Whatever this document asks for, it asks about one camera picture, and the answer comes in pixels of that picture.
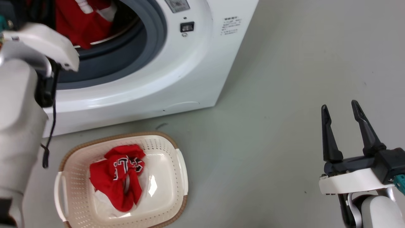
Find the red clothing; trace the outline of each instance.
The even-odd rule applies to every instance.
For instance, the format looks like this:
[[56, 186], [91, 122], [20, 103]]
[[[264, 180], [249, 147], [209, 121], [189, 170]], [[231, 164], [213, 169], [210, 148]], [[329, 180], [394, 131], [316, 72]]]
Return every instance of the red clothing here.
[[121, 212], [131, 210], [141, 197], [138, 175], [145, 166], [141, 160], [144, 156], [138, 145], [118, 146], [104, 155], [106, 160], [90, 165], [91, 183], [96, 190], [106, 194], [112, 205]]
[[55, 3], [56, 31], [68, 37], [73, 45], [89, 49], [90, 43], [109, 37], [116, 12], [111, 0], [55, 0]]

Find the basket rim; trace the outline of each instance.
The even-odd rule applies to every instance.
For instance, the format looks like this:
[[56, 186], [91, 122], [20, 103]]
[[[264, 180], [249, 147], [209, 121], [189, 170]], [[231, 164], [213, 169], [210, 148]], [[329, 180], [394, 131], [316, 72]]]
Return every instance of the basket rim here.
[[95, 144], [99, 144], [102, 142], [107, 142], [107, 141], [111, 141], [111, 140], [115, 140], [115, 139], [121, 139], [121, 138], [130, 138], [130, 137], [135, 137], [135, 136], [161, 136], [166, 138], [175, 149], [178, 149], [179, 147], [177, 146], [176, 142], [167, 134], [160, 132], [160, 131], [146, 131], [146, 132], [138, 132], [138, 133], [129, 133], [129, 134], [122, 134], [122, 135], [117, 135], [117, 136], [109, 136], [109, 137], [105, 137], [105, 138], [101, 138], [101, 139], [97, 139], [97, 140], [93, 140], [90, 142], [86, 142], [83, 143], [81, 145], [75, 146], [74, 148], [72, 148], [66, 155], [65, 157], [62, 159], [60, 166], [59, 166], [59, 172], [63, 172], [65, 169], [65, 165], [67, 160], [69, 159], [69, 157], [75, 153], [76, 151], [83, 149], [85, 147], [88, 146], [92, 146]]
[[[161, 137], [166, 138], [173, 145], [173, 147], [175, 149], [178, 149], [178, 146], [177, 146], [176, 142], [170, 136], [168, 136], [167, 134], [165, 134], [163, 132], [160, 132], [160, 131], [147, 131], [147, 132], [138, 132], [138, 133], [121, 134], [121, 135], [117, 135], [117, 136], [110, 136], [110, 137], [105, 137], [105, 138], [101, 138], [101, 139], [98, 139], [98, 140], [93, 140], [93, 141], [90, 141], [90, 142], [86, 142], [86, 143], [83, 143], [81, 145], [78, 145], [78, 146], [72, 148], [65, 155], [65, 157], [62, 159], [62, 161], [60, 163], [60, 166], [59, 166], [59, 172], [64, 171], [66, 162], [69, 159], [69, 157], [73, 153], [75, 153], [76, 151], [78, 151], [78, 150], [80, 150], [82, 148], [85, 148], [87, 146], [92, 146], [92, 145], [95, 145], [95, 144], [99, 144], [99, 143], [102, 143], [102, 142], [115, 140], [115, 139], [130, 138], [130, 137], [135, 137], [135, 136], [161, 136]], [[177, 214], [173, 218], [171, 218], [171, 219], [169, 219], [169, 220], [167, 220], [165, 222], [162, 222], [160, 224], [151, 226], [149, 228], [162, 228], [162, 227], [168, 226], [168, 225], [172, 224], [173, 222], [175, 222], [181, 216], [181, 214], [183, 213], [183, 211], [184, 211], [184, 209], [185, 209], [185, 207], [187, 205], [187, 198], [188, 198], [188, 195], [183, 196], [183, 203], [181, 204], [179, 212], [177, 212]], [[72, 228], [69, 221], [64, 222], [64, 225], [65, 225], [66, 228]]]

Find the label sticker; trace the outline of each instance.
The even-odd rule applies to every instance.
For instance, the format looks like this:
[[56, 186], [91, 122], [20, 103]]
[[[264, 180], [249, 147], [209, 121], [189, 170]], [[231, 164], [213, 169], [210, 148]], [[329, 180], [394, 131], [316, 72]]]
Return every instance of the label sticker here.
[[187, 0], [165, 0], [173, 13], [190, 9]]
[[238, 27], [241, 26], [241, 24], [242, 24], [242, 19], [239, 17], [224, 18], [224, 24], [222, 25], [221, 36], [237, 33]]

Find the basket handle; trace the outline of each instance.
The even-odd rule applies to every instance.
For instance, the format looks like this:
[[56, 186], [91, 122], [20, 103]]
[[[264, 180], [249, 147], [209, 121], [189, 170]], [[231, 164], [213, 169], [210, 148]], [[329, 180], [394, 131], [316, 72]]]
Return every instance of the basket handle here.
[[59, 197], [59, 186], [60, 186], [60, 181], [62, 180], [62, 189], [63, 189], [63, 195], [64, 195], [64, 205], [65, 205], [65, 211], [68, 211], [67, 208], [67, 194], [66, 194], [66, 179], [64, 176], [62, 176], [62, 172], [58, 172], [55, 178], [55, 186], [53, 188], [53, 197], [55, 200], [55, 206], [56, 206], [56, 211], [62, 219], [63, 222], [66, 222], [66, 216], [64, 214], [64, 211], [62, 209], [62, 206], [60, 204], [60, 197]]
[[188, 195], [188, 175], [187, 175], [187, 168], [185, 166], [185, 161], [183, 154], [181, 153], [180, 149], [177, 150], [177, 159], [179, 160], [180, 165], [180, 173], [181, 173], [181, 181], [183, 183], [184, 195]]

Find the white robot arm casing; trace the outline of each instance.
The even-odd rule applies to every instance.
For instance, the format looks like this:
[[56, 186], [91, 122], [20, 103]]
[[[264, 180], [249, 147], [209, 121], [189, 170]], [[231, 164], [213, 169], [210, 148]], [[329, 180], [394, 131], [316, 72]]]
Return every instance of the white robot arm casing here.
[[322, 194], [343, 194], [372, 191], [393, 186], [393, 184], [381, 184], [371, 168], [357, 170], [337, 176], [325, 176], [321, 177], [319, 180], [319, 188], [321, 189]]
[[6, 41], [0, 49], [0, 206], [2, 212], [8, 210], [13, 222], [2, 221], [0, 227], [23, 228], [23, 195], [48, 118], [35, 99], [38, 88], [42, 90], [37, 88], [36, 70], [46, 70], [46, 77], [53, 77], [56, 83], [59, 69], [79, 69], [79, 55], [66, 37], [45, 25], [27, 23], [20, 31], [4, 31], [3, 35]]
[[384, 196], [370, 196], [361, 206], [365, 228], [403, 228], [405, 223], [398, 205]]
[[47, 120], [34, 99], [36, 82], [35, 70], [22, 60], [0, 66], [0, 198], [12, 200], [9, 214], [17, 227], [23, 227], [23, 194]]

